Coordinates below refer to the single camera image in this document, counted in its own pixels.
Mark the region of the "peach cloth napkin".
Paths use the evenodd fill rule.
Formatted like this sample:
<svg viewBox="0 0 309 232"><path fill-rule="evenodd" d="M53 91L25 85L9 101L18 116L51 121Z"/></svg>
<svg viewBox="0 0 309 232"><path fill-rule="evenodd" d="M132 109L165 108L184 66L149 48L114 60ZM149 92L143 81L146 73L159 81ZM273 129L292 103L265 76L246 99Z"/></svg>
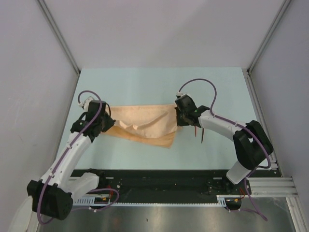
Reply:
<svg viewBox="0 0 309 232"><path fill-rule="evenodd" d="M176 104L114 106L112 126L104 135L171 148L177 130Z"/></svg>

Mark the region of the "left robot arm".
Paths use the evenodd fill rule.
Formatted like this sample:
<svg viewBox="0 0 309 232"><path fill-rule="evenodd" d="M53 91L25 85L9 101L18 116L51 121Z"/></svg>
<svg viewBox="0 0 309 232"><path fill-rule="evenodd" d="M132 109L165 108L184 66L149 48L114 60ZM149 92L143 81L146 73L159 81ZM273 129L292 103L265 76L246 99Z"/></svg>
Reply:
<svg viewBox="0 0 309 232"><path fill-rule="evenodd" d="M115 123L106 113L109 109L106 102L88 98L84 107L84 112L71 127L69 139L60 156L38 181L31 180L28 183L27 193L32 197L32 210L37 217L45 215L64 220L75 201L92 190L102 193L107 187L106 180L94 171L86 172L70 182L70 176L84 152Z"/></svg>

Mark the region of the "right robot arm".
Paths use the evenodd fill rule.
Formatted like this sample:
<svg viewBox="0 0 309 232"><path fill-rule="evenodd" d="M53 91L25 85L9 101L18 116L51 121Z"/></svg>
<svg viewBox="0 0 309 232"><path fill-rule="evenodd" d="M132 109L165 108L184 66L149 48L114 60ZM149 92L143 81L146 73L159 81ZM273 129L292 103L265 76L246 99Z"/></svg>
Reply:
<svg viewBox="0 0 309 232"><path fill-rule="evenodd" d="M211 109L202 105L196 107L193 99L187 94L178 94L176 103L177 125L194 126L214 131L234 143L237 161L226 173L223 189L234 194L240 188L240 182L250 172L260 168L264 160L274 151L273 145L258 121L237 123L211 113Z"/></svg>

